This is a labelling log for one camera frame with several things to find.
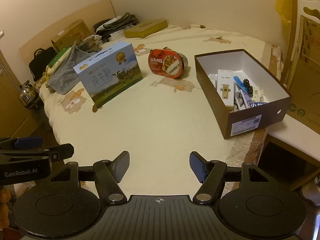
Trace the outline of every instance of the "wall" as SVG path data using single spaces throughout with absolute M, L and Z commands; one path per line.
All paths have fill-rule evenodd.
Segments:
M 20 82 L 32 79 L 19 47 L 38 32 L 98 0 L 0 0 L 0 50 Z M 276 0 L 112 0 L 116 13 L 127 11 L 140 20 L 165 18 L 170 24 L 202 24 L 240 32 L 285 49 Z

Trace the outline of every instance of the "wooden door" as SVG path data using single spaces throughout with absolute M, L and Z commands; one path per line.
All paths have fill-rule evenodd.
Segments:
M 39 123 L 32 110 L 19 101 L 19 81 L 0 52 L 0 137 L 27 137 Z

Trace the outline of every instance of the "metal screw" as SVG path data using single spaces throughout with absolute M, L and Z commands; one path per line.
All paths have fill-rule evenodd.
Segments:
M 211 196 L 206 193 L 201 193 L 196 195 L 196 199 L 199 201 L 209 201 L 211 199 Z
M 124 196 L 122 194 L 119 194 L 119 193 L 114 193 L 114 194 L 111 194 L 108 196 L 108 198 L 111 200 L 111 201 L 120 201 L 120 200 L 123 200 L 124 199 Z

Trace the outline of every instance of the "headboard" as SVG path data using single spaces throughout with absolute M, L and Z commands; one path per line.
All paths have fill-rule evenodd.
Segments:
M 29 64 L 30 61 L 33 60 L 33 53 L 37 49 L 47 49 L 51 47 L 51 39 L 75 20 L 84 20 L 89 30 L 93 33 L 94 24 L 104 19 L 114 18 L 115 16 L 116 14 L 113 10 L 111 0 L 98 1 L 51 24 L 49 27 L 45 28 L 31 40 L 22 45 L 19 52 L 23 60 Z

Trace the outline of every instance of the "mattress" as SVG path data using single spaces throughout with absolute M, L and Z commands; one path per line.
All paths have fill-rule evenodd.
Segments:
M 245 49 L 277 78 L 281 75 L 281 51 L 264 41 L 239 33 L 199 25 L 169 26 L 144 39 L 120 38 L 136 49 L 143 80 L 106 103 L 96 113 L 93 101 L 79 82 L 69 93 L 51 94 L 42 85 L 40 96 L 59 144 L 71 143 L 72 158 L 80 166 L 113 160 L 130 153 L 130 167 L 120 182 L 127 195 L 184 195 L 200 187 L 189 166 L 189 154 L 197 151 L 207 160 L 229 166 L 257 164 L 267 128 L 225 140 L 197 81 L 194 55 Z M 109 47 L 117 41 L 103 44 Z M 150 49 L 168 47 L 188 58 L 183 79 L 153 74 L 148 67 Z M 184 90 L 175 89 L 177 82 Z M 94 184 L 87 183 L 92 191 Z M 225 192 L 237 187 L 228 183 Z

